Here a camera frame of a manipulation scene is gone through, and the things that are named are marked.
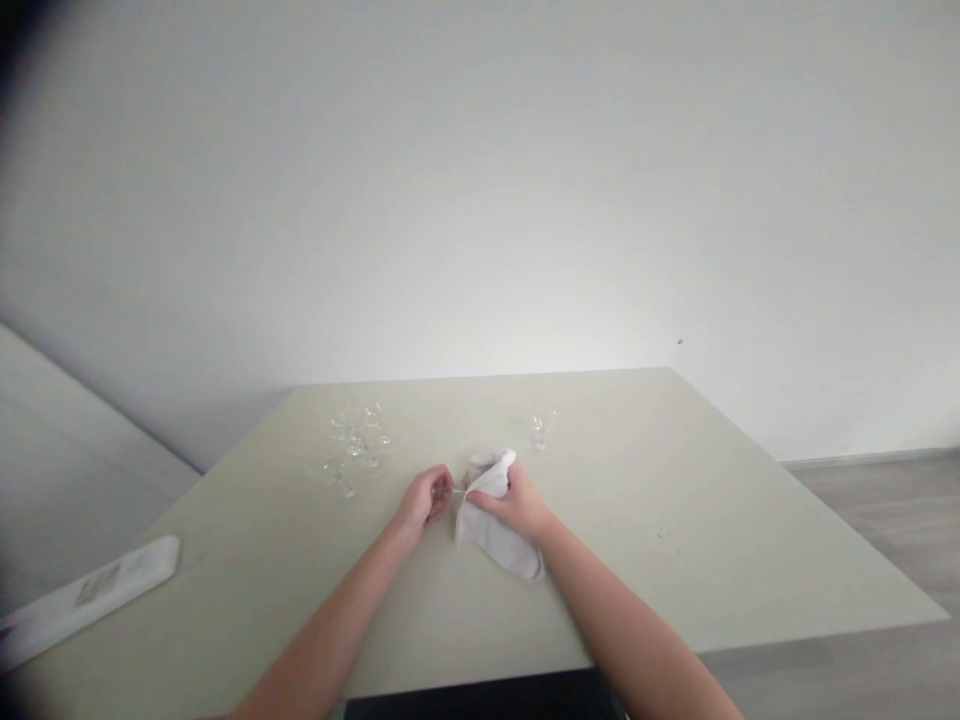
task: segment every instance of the white wall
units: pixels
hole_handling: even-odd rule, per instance
[[[2,609],[129,551],[198,477],[0,325]]]
[[[201,467],[300,383],[654,364],[780,459],[958,444],[958,77],[952,3],[71,3],[0,317]]]

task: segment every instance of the hand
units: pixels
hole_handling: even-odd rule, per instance
[[[423,529],[436,522],[453,496],[453,476],[446,465],[434,465],[417,475],[400,501],[394,521],[411,531],[417,540]]]
[[[518,533],[536,542],[553,513],[543,504],[533,481],[520,463],[514,462],[507,470],[507,482],[510,489],[502,498],[474,491],[467,495],[467,502],[496,515]]]

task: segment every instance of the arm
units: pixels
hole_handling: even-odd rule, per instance
[[[230,720],[315,720],[330,714],[364,633],[427,525],[450,504],[446,465],[421,473],[353,569],[290,641]]]
[[[502,499],[474,492],[467,500],[540,547],[630,717],[743,720],[683,640],[547,509],[519,464],[510,466],[508,479]]]

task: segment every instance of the person's right hand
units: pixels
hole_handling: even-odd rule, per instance
[[[467,495],[467,502],[496,515],[518,533],[534,542],[549,524],[553,513],[543,504],[533,481],[518,462],[507,470],[509,490],[502,498],[495,498],[479,490]]]

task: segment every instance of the floor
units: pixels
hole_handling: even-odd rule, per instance
[[[960,455],[797,471],[954,619],[710,653],[748,720],[960,719]]]

